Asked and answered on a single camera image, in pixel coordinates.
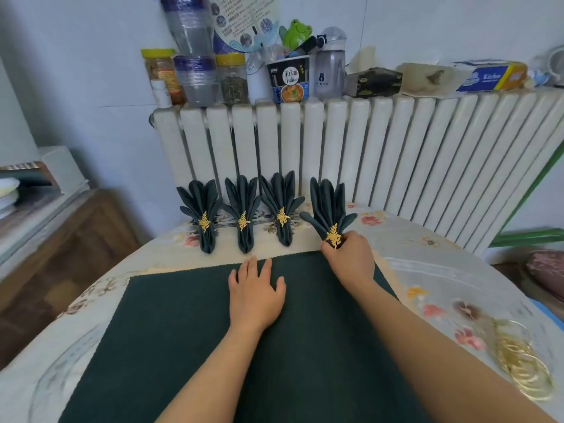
radiator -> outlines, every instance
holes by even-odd
[[[560,90],[156,110],[177,186],[296,172],[482,252],[564,139]]]

brown cabinet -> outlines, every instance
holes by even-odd
[[[84,192],[64,212],[58,215],[65,217],[60,226],[0,281],[0,370],[86,288],[139,248],[108,191]]]

noodle cup label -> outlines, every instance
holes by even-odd
[[[297,56],[268,64],[274,102],[299,102],[310,95],[310,57]]]

purple lid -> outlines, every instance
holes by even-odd
[[[186,12],[205,9],[204,0],[161,0],[165,12]]]
[[[178,71],[215,71],[215,58],[210,56],[182,56],[173,58],[174,68]]]

mug handle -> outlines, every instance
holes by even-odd
[[[556,49],[554,49],[554,50],[550,53],[550,55],[548,55],[548,61],[546,62],[546,67],[548,68],[548,72],[549,72],[550,75],[551,75],[552,77],[554,77],[557,81],[560,81],[560,79],[561,79],[562,76],[561,76],[559,73],[556,73],[556,72],[553,71],[552,66],[550,65],[550,64],[551,64],[550,61],[551,61],[552,57],[553,57],[554,55],[556,55],[556,53],[559,53],[559,52],[564,52],[564,47],[557,47]]]

